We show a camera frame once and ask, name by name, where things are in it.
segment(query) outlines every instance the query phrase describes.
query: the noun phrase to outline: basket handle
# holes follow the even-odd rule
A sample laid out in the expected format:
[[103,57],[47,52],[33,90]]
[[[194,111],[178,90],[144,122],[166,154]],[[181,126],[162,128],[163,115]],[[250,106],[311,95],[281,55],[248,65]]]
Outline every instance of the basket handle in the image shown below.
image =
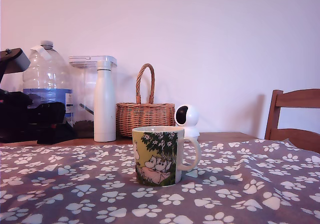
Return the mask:
[[141,77],[142,77],[142,74],[144,72],[144,70],[146,68],[149,68],[150,69],[150,72],[151,72],[151,90],[150,90],[150,97],[149,97],[149,104],[153,104],[154,103],[154,96],[155,96],[155,71],[154,71],[154,68],[152,67],[151,64],[147,63],[147,64],[144,64],[140,71],[139,71],[139,74],[136,78],[136,86],[135,86],[135,100],[136,100],[136,103],[137,104],[141,104],[141,95],[140,95],[140,83],[141,83]]

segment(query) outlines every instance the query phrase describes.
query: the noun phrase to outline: wicker basket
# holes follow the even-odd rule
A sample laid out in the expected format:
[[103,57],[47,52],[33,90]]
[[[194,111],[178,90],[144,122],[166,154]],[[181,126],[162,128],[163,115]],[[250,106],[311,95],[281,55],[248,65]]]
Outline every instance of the wicker basket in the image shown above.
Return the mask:
[[[141,104],[140,82],[146,68],[151,71],[151,92],[148,104]],[[116,130],[122,136],[131,137],[132,129],[142,126],[174,126],[174,104],[154,104],[155,73],[151,64],[144,64],[136,78],[136,103],[118,103],[116,105]]]

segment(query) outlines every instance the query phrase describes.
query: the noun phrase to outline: blue label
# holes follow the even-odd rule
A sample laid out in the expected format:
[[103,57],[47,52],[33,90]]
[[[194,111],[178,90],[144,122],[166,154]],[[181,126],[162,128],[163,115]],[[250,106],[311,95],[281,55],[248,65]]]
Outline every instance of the blue label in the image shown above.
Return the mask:
[[23,92],[33,100],[28,108],[36,108],[40,104],[61,102],[65,105],[65,117],[72,116],[72,90],[69,89],[23,89]]

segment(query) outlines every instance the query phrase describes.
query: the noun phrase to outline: mug handle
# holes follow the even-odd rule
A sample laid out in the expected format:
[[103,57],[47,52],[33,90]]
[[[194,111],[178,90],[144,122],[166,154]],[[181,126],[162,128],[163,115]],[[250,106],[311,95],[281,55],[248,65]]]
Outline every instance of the mug handle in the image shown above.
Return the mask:
[[198,165],[198,163],[201,159],[201,148],[200,148],[199,142],[193,137],[185,137],[183,139],[183,143],[185,143],[187,140],[189,140],[192,143],[192,145],[195,147],[195,150],[196,150],[195,157],[196,158],[191,165],[183,165],[182,163],[179,164],[177,166],[178,170],[192,170],[193,168],[195,168]]

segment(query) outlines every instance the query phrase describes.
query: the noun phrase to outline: gray tablecloth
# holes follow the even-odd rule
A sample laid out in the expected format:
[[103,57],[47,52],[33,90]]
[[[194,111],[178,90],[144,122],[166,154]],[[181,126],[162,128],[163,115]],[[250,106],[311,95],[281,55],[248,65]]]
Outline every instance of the gray tablecloth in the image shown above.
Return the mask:
[[[1,223],[319,223],[320,155],[289,142],[201,143],[169,187],[136,182],[132,145],[1,147]],[[194,158],[185,145],[185,159]]]

